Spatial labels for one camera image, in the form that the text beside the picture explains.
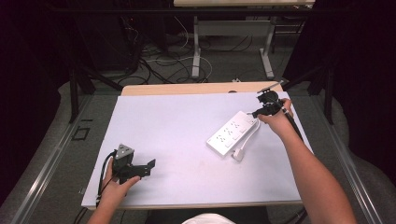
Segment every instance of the white table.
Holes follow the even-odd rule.
[[[241,162],[230,156],[222,158],[205,144],[237,111],[260,108],[256,91],[273,83],[125,88],[115,106],[82,206],[94,209],[103,161],[120,143],[135,149],[135,165],[157,160],[151,176],[130,189],[120,205],[123,209],[301,203],[286,150],[267,125],[262,124],[249,139]],[[288,97],[283,91],[279,96]]]
[[[315,0],[175,0],[176,7],[276,7],[313,5]],[[194,17],[194,59],[191,77],[199,76],[201,49],[200,35],[256,35],[266,36],[264,48],[260,49],[262,64],[268,79],[274,79],[274,72],[268,59],[276,17],[270,21],[199,21]]]

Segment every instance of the metal desk leg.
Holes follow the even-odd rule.
[[[192,78],[199,77],[199,65],[201,57],[201,49],[199,48],[199,28],[198,28],[198,18],[194,17],[194,59],[192,61]]]
[[[260,54],[262,56],[262,64],[264,65],[265,75],[268,79],[273,80],[275,78],[274,72],[272,70],[270,60],[268,58],[268,51],[271,48],[271,41],[274,35],[276,25],[276,17],[271,18],[270,26],[268,27],[268,34],[265,40],[264,49],[260,49]]]

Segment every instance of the power strip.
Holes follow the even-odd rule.
[[[256,124],[252,116],[239,111],[224,124],[206,143],[221,156],[225,156]]]

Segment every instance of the electrical socket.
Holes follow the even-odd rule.
[[[239,111],[217,132],[215,132],[206,143],[224,157],[251,128],[258,122],[252,116]]]

